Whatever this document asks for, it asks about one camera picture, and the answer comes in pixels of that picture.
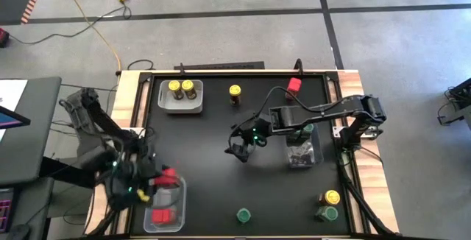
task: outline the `monitor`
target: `monitor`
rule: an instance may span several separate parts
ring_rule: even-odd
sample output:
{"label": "monitor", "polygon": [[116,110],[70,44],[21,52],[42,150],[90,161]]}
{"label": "monitor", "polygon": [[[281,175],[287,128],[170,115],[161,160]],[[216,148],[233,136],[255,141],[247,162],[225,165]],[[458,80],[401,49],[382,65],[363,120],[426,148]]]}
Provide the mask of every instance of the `monitor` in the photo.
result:
{"label": "monitor", "polygon": [[0,106],[0,130],[29,125],[31,121],[22,115]]}

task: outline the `yellow lid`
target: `yellow lid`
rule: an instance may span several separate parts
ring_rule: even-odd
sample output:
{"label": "yellow lid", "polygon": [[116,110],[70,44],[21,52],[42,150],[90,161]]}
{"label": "yellow lid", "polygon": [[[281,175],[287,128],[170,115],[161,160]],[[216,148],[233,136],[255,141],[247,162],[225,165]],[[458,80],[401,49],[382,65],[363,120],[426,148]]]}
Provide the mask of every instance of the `yellow lid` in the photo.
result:
{"label": "yellow lid", "polygon": [[229,93],[231,96],[240,96],[241,95],[241,87],[238,85],[233,85],[229,88]]}
{"label": "yellow lid", "polygon": [[184,91],[189,91],[193,89],[193,82],[191,80],[185,80],[182,82],[182,89]]}
{"label": "yellow lid", "polygon": [[169,82],[169,89],[170,91],[177,91],[180,89],[180,82],[173,80]]}
{"label": "yellow lid", "polygon": [[325,192],[325,201],[331,205],[337,205],[340,201],[340,195],[334,190],[327,191]]}

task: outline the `wooden frame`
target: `wooden frame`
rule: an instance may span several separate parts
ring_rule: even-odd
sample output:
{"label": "wooden frame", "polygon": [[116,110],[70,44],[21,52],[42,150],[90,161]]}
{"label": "wooden frame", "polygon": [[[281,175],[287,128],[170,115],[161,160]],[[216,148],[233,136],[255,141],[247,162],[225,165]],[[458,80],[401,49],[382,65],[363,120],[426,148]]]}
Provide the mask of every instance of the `wooden frame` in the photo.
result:
{"label": "wooden frame", "polygon": [[[349,96],[353,94],[364,94],[363,87],[361,85],[360,75],[356,70],[304,70],[305,73],[322,73],[322,72],[337,72],[339,77],[340,93],[342,96]],[[137,97],[137,89],[139,83],[139,77],[141,72],[152,72],[159,74],[178,74],[180,71],[164,70],[164,71],[123,71],[119,80],[118,90],[116,92],[115,103],[113,106],[113,112],[111,118],[120,127],[130,127],[132,113]],[[289,73],[296,74],[298,70],[187,70],[187,74],[211,74],[211,73],[264,73],[264,74],[276,74],[276,73]],[[144,122],[144,109],[147,102],[147,92],[149,90],[149,83],[145,83],[139,102],[138,117],[136,121],[136,127],[141,127]],[[337,95],[333,87],[329,86],[329,92],[331,99],[335,101]],[[348,119],[347,122],[350,124],[353,119]],[[378,145],[376,141],[362,141],[362,145],[367,149],[379,155]],[[376,215],[383,221],[384,225],[394,232],[398,231],[396,217],[394,215],[394,209],[392,207],[391,198],[389,196],[389,190],[386,183],[386,177],[384,175],[383,167],[381,163],[373,158],[371,155],[356,152],[355,160],[358,167],[358,174],[361,183],[361,189],[365,200],[368,202],[371,209]],[[347,171],[349,174],[352,173],[351,166],[348,166]],[[95,190],[95,202],[93,215],[87,233],[91,232],[105,216],[106,209],[106,196],[103,186],[97,186]],[[353,212],[353,222],[355,224],[355,230],[357,233],[363,233],[363,227],[361,222],[361,214],[356,204],[356,201],[350,195],[350,204]],[[122,211],[119,217],[119,224],[117,233],[125,233],[126,219],[128,210]]]}

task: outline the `concrete floor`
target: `concrete floor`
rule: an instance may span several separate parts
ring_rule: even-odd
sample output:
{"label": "concrete floor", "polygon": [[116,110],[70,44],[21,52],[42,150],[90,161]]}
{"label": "concrete floor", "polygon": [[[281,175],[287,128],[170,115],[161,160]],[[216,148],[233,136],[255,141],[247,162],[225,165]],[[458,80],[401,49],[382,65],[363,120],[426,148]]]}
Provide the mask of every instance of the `concrete floor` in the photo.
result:
{"label": "concrete floor", "polygon": [[[79,0],[101,15],[116,0]],[[327,0],[329,7],[471,4],[471,0]],[[131,0],[135,15],[214,10],[319,8],[319,0]],[[79,16],[71,0],[38,0],[32,18]],[[471,77],[471,10],[332,14],[345,68],[359,69],[366,93],[379,96],[388,114],[378,139],[401,233],[438,239],[471,234],[471,132],[463,123],[441,127],[436,111],[448,86]],[[6,27],[35,40],[71,33],[75,24]],[[185,64],[265,61],[267,68],[335,68],[322,14],[115,21],[97,24],[124,67],[147,58],[155,68]],[[64,83],[111,88],[116,62],[92,31],[34,46],[12,42],[0,52],[0,78],[61,76]],[[73,88],[62,87],[65,97]],[[100,93],[102,102],[107,94]],[[57,108],[56,119],[67,119]],[[75,156],[77,141],[51,133],[46,154]],[[49,238],[77,236],[80,229],[53,222]]]}

